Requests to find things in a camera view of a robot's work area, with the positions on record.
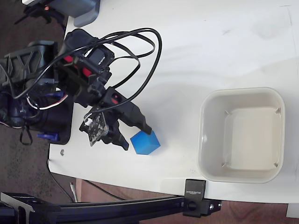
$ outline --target white bowl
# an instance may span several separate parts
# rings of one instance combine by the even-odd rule
[[[280,171],[285,104],[271,88],[220,90],[200,110],[198,167],[215,182],[266,183]]]

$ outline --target black cable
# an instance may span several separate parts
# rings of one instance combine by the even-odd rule
[[[108,191],[104,190],[103,188],[99,187],[98,185],[95,185],[94,183],[92,183],[92,182],[90,182],[90,181],[87,181],[87,180],[84,180],[84,181],[85,181],[86,183],[89,183],[90,185],[94,186],[95,188],[97,188],[97,189],[103,191],[105,194],[108,194],[108,195],[111,196],[111,197],[114,197],[114,198],[116,198],[116,199],[118,199],[118,200],[121,200],[121,201],[125,201],[125,199],[123,199],[123,198],[121,198],[121,197],[118,197],[118,196],[116,196],[116,195],[113,195],[113,194],[109,193]]]
[[[30,142],[23,142],[23,134],[24,134],[24,131],[27,132],[27,135],[30,139]],[[22,128],[22,132],[20,134],[20,143],[22,143],[23,145],[25,146],[31,146],[32,145],[32,142],[33,142],[33,139],[32,139],[32,135],[30,133],[30,130],[29,130],[29,127],[27,125],[25,125],[23,128]]]
[[[47,162],[46,162],[46,167],[47,167],[47,170],[50,174],[50,176],[52,177],[52,179],[54,180],[54,182],[58,185],[58,187],[65,193],[65,195],[70,199],[70,201],[72,203],[75,203],[75,201],[73,200],[73,198],[65,191],[65,189],[63,187],[61,187],[61,185],[57,182],[57,180],[54,178],[53,174],[51,173],[50,171],[50,168],[49,168],[49,160],[50,160],[50,148],[48,150],[48,159],[47,159]]]
[[[57,56],[54,60],[52,60],[52,62],[50,62],[40,73],[40,75],[36,78],[36,80],[33,82],[33,84],[31,86],[29,86],[27,89],[25,89],[22,93],[20,93],[19,95],[15,95],[14,94],[14,89],[13,89],[13,86],[12,86],[12,82],[11,82],[11,79],[9,77],[9,75],[7,74],[7,72],[4,70],[3,66],[1,66],[1,68],[4,70],[5,72],[5,75],[7,76],[7,79],[8,79],[8,82],[9,82],[9,85],[10,85],[10,88],[11,88],[11,91],[12,91],[12,96],[14,99],[19,99],[21,97],[23,97],[25,94],[27,94],[29,91],[31,91],[34,86],[42,79],[42,77],[44,76],[44,74],[56,63],[58,62],[59,60],[65,58],[66,56],[69,56],[77,51],[80,51],[80,50],[83,50],[83,49],[88,49],[88,48],[94,48],[96,46],[99,46],[99,45],[102,45],[104,43],[113,43],[114,41],[116,40],[119,40],[119,39],[122,39],[124,37],[127,37],[127,36],[136,36],[138,35],[139,33],[143,33],[143,32],[151,32],[151,33],[154,33],[158,39],[158,44],[159,44],[159,48],[158,48],[158,53],[157,53],[157,56],[156,56],[156,59],[154,61],[154,64],[152,66],[152,69],[150,70],[149,74],[148,74],[148,77],[146,78],[146,80],[144,81],[144,83],[141,85],[141,87],[137,90],[136,93],[134,93],[130,98],[128,98],[127,100],[119,103],[119,104],[116,104],[114,106],[111,106],[111,107],[107,107],[107,108],[102,108],[100,110],[97,110],[97,111],[93,111],[91,113],[94,113],[94,112],[97,112],[97,113],[101,113],[103,111],[106,111],[106,110],[111,110],[111,109],[114,109],[118,106],[121,106],[131,100],[133,100],[134,98],[136,98],[140,93],[141,91],[145,88],[145,86],[148,84],[149,80],[151,79],[156,67],[157,67],[157,64],[159,62],[159,59],[160,59],[160,56],[161,56],[161,53],[162,53],[162,38],[160,36],[160,34],[152,29],[152,28],[141,28],[141,29],[136,29],[136,30],[133,30],[133,31],[130,31],[130,32],[117,32],[117,33],[121,33],[120,35],[116,35],[117,33],[114,33],[114,34],[110,34],[110,35],[107,35],[97,41],[95,41],[94,43],[92,44],[89,44],[89,45],[85,45],[83,47],[80,47],[80,48],[77,48],[77,49],[74,49],[74,50],[71,50],[69,52],[66,52],[64,54],[61,54],[59,56]]]
[[[113,41],[114,41],[114,40],[116,40],[117,38],[120,39],[120,38],[123,38],[123,37],[126,37],[126,36],[130,35],[130,33],[135,34],[135,32],[137,32],[137,33],[140,33],[140,32],[152,32],[152,33],[154,33],[154,34],[156,35],[156,37],[157,37],[157,39],[158,39],[158,44],[159,44],[159,46],[158,46],[157,56],[156,56],[156,59],[155,59],[155,61],[154,61],[154,64],[153,64],[153,66],[152,66],[152,68],[151,68],[151,70],[150,70],[150,72],[149,72],[147,78],[145,79],[145,81],[144,81],[144,83],[141,85],[141,87],[140,87],[140,88],[139,88],[139,89],[138,89],[138,90],[137,90],[137,91],[136,91],[130,98],[124,100],[123,102],[121,102],[121,103],[119,103],[119,104],[116,104],[116,105],[113,105],[113,106],[110,106],[110,107],[102,108],[102,109],[100,109],[100,110],[96,110],[96,111],[90,111],[88,114],[86,114],[86,115],[84,116],[84,120],[86,120],[86,119],[87,119],[90,115],[92,115],[93,113],[102,113],[103,111],[114,109],[114,108],[116,108],[116,107],[118,107],[118,106],[124,105],[125,103],[127,103],[127,102],[129,102],[129,101],[135,99],[135,98],[142,92],[142,90],[145,88],[145,86],[146,86],[146,85],[148,84],[148,82],[150,81],[150,78],[152,77],[152,75],[153,75],[154,72],[155,72],[155,69],[156,69],[156,67],[157,67],[157,65],[158,65],[158,62],[159,62],[159,59],[160,59],[160,57],[161,57],[161,53],[162,53],[162,38],[161,38],[160,34],[159,34],[156,30],[154,30],[154,29],[151,29],[151,28],[142,28],[142,29],[136,29],[136,30],[133,30],[133,31],[131,31],[131,32],[125,33],[125,34],[120,35],[120,36],[118,36],[118,37],[113,37],[113,38],[111,38],[110,40],[113,40]]]
[[[125,82],[127,82],[139,69],[140,69],[140,61],[139,61],[139,58],[134,55],[127,47],[125,47],[124,45],[118,43],[118,42],[112,42],[110,43],[111,45],[114,45],[124,51],[126,51],[129,55],[130,55],[130,58],[133,58],[135,59],[137,62],[138,62],[138,65],[136,66],[136,68],[127,76],[125,77],[123,80],[121,80],[118,84],[112,86],[112,88],[118,88],[120,87],[121,85],[123,85]],[[122,59],[122,58],[129,58],[129,56],[123,56],[123,57],[118,57],[114,60],[114,62],[117,60],[117,59]]]
[[[142,33],[142,32],[152,32],[152,33],[154,33],[154,34],[157,36],[157,38],[158,38],[158,42],[159,42],[158,55],[157,55],[156,61],[155,61],[155,63],[154,63],[153,69],[151,70],[151,72],[150,72],[150,74],[149,74],[149,77],[151,77],[151,76],[152,76],[152,73],[155,71],[155,69],[156,69],[156,67],[157,67],[158,61],[159,61],[160,56],[161,56],[161,52],[162,52],[162,39],[161,39],[160,34],[159,34],[156,30],[154,30],[154,29],[152,29],[152,28],[141,28],[141,29],[136,29],[136,30],[130,31],[130,32],[123,32],[123,34],[118,35],[118,36],[110,37],[109,39],[105,39],[105,37],[103,37],[103,38],[101,38],[101,39],[95,41],[95,42],[92,43],[92,44],[85,45],[85,46],[83,46],[83,47],[80,47],[80,48],[71,50],[71,51],[66,52],[66,53],[64,53],[64,54],[62,54],[62,55],[57,56],[54,60],[52,60],[52,62],[50,62],[50,63],[46,66],[46,68],[44,68],[44,69],[42,70],[41,74],[37,77],[37,79],[33,82],[33,84],[32,84],[31,86],[28,87],[27,89],[25,89],[25,90],[24,90],[22,93],[20,93],[18,96],[14,96],[14,99],[18,99],[18,98],[24,96],[25,94],[27,94],[29,91],[31,91],[31,90],[34,88],[34,86],[40,81],[40,79],[44,76],[44,74],[45,74],[45,73],[46,73],[46,72],[47,72],[47,71],[48,71],[48,70],[49,70],[55,63],[57,63],[59,60],[65,58],[66,56],[69,56],[69,55],[71,55],[71,54],[73,54],[73,53],[75,53],[75,52],[77,52],[77,51],[83,50],[83,49],[95,48],[95,47],[97,47],[97,46],[99,46],[99,45],[102,45],[102,44],[104,44],[104,43],[110,43],[110,42],[113,42],[113,41],[117,41],[117,40],[122,39],[122,38],[124,38],[124,37],[131,36],[131,35],[136,35],[136,34],[138,34],[138,33]]]

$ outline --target black mount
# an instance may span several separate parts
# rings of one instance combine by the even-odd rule
[[[141,220],[182,212],[184,216],[209,216],[221,201],[204,199],[206,181],[186,180],[185,196],[170,196],[110,203],[55,205],[18,193],[1,193],[2,224],[136,224]]]

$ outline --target white wire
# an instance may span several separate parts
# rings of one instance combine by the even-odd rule
[[[40,108],[37,108],[36,106],[34,106],[34,105],[30,102],[29,97],[27,97],[26,99],[27,99],[28,104],[29,104],[32,108],[34,108],[34,109],[36,109],[36,110],[48,110],[48,109],[50,109],[50,108],[52,108],[52,107],[54,107],[54,106],[57,106],[57,105],[61,104],[62,102],[64,102],[64,100],[65,100],[68,96],[69,96],[69,95],[65,95],[64,97],[61,98],[61,100],[57,101],[56,103],[53,103],[53,104],[51,104],[51,105],[49,105],[49,106],[40,107]]]
[[[8,124],[5,124],[5,123],[2,122],[2,121],[0,121],[0,124],[5,125],[6,127],[11,127],[11,126],[9,126]]]

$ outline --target metal bracket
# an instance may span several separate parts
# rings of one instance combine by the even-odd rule
[[[0,200],[15,210],[17,224],[55,224],[58,205],[20,193],[2,193]]]
[[[190,217],[209,216],[220,211],[222,202],[205,199],[206,181],[186,180],[183,215]]]

